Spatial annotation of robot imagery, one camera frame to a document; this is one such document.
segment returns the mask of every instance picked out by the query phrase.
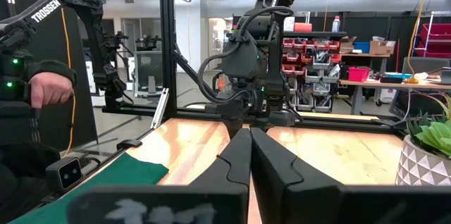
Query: black sleeve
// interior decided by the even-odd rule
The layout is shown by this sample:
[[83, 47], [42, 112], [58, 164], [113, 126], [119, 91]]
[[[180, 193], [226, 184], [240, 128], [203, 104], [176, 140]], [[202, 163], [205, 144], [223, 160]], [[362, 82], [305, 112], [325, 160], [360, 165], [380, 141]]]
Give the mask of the black sleeve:
[[56, 73], [68, 78], [73, 86], [77, 84], [77, 74], [74, 70], [70, 69], [65, 64], [58, 61], [41, 61], [39, 63], [30, 63], [25, 68], [25, 73], [23, 79], [25, 81], [30, 81], [30, 79], [38, 74], [43, 72]]

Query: bottle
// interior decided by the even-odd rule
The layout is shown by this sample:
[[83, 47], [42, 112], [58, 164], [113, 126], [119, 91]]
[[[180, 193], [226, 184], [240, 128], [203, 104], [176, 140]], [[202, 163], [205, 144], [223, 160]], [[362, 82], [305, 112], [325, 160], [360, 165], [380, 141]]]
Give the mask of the bottle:
[[339, 32], [340, 31], [340, 16], [336, 16], [335, 20], [333, 20], [332, 23], [332, 32]]

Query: floor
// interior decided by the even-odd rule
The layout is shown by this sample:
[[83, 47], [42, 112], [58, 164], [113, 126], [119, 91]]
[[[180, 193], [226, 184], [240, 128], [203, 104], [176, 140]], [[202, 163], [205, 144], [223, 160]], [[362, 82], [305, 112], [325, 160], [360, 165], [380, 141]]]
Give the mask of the floor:
[[[204, 81], [210, 85], [216, 73], [217, 71], [215, 70], [205, 72]], [[148, 99], [135, 98], [131, 92], [128, 92], [128, 95], [134, 99], [136, 104], [157, 105], [159, 100], [155, 97]], [[197, 84], [186, 73], [177, 73], [177, 100], [178, 107], [184, 107], [197, 102], [207, 102]], [[392, 114], [388, 112], [389, 108], [390, 104], [383, 104], [381, 107], [377, 107], [374, 101], [363, 101], [362, 103], [362, 112], [365, 115], [390, 116]], [[351, 107], [345, 100], [334, 100], [332, 113], [350, 114], [350, 111]], [[102, 161], [116, 151], [117, 143], [122, 142], [124, 139], [136, 139], [145, 135], [149, 131], [152, 121], [152, 117], [146, 116], [102, 113], [101, 108], [94, 108], [94, 118], [99, 136], [99, 144], [90, 142], [73, 149], [70, 155], [80, 156], [82, 154], [89, 154], [89, 156], [96, 157]], [[93, 167], [94, 164], [87, 166], [86, 169]]]

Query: potted plant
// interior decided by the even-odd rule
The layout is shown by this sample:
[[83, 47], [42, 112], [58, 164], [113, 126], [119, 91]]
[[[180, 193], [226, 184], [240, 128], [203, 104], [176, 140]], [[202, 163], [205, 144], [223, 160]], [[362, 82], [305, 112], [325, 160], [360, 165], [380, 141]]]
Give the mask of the potted plant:
[[445, 100], [426, 95], [443, 108], [443, 116], [407, 119], [409, 134], [404, 138], [396, 185], [451, 185], [451, 97]]

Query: blue box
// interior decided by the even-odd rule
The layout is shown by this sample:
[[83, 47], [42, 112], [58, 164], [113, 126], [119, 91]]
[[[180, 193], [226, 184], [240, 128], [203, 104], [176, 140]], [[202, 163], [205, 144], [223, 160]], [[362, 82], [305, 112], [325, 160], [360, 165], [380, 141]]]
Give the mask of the blue box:
[[369, 53], [369, 42], [355, 42], [354, 49], [360, 49], [362, 53]]

